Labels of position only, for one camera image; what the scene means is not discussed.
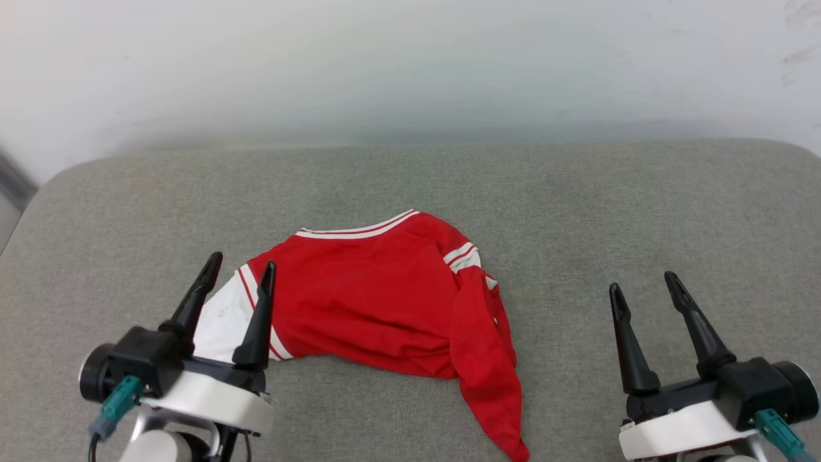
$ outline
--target clothing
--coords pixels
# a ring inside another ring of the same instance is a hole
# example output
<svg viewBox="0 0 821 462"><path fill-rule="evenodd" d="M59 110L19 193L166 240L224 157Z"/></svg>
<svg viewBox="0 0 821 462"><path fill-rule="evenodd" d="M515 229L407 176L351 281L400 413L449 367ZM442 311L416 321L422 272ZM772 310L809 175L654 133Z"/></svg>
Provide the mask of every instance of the clothing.
<svg viewBox="0 0 821 462"><path fill-rule="evenodd" d="M529 459L498 283L457 229L417 210L359 229L302 229L248 261L205 304L195 356L231 362L269 260L277 265L271 359L334 354L458 378L488 436L514 462Z"/></svg>

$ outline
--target garment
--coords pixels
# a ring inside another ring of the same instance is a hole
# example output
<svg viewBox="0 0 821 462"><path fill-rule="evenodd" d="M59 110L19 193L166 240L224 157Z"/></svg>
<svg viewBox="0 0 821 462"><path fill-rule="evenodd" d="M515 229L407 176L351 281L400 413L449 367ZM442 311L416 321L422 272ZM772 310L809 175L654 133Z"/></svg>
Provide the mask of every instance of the garment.
<svg viewBox="0 0 821 462"><path fill-rule="evenodd" d="M457 229L417 210L359 229L302 229L248 261L205 304L196 356L231 362L269 260L277 265L271 359L334 354L458 378L485 433L514 462L529 459L498 283Z"/></svg>

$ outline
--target gray cushion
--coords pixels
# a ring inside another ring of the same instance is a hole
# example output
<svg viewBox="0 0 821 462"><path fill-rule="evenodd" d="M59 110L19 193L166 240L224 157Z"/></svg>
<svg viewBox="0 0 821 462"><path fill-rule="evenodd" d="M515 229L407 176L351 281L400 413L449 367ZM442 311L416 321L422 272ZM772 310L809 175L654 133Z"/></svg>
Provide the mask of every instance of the gray cushion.
<svg viewBox="0 0 821 462"><path fill-rule="evenodd" d="M675 270L740 358L821 377L821 159L770 141L391 146L172 153L61 173L0 256L0 460L85 457L98 412L76 376L97 344L172 313L215 250L232 269L299 227L416 208L459 228L498 279L533 460L621 460L625 417L608 306L618 281L664 383L695 355ZM274 431L256 460L505 460L456 381L335 358L272 363ZM133 420L101 446L117 460ZM821 455L821 423L799 426ZM235 460L243 460L238 445Z"/></svg>

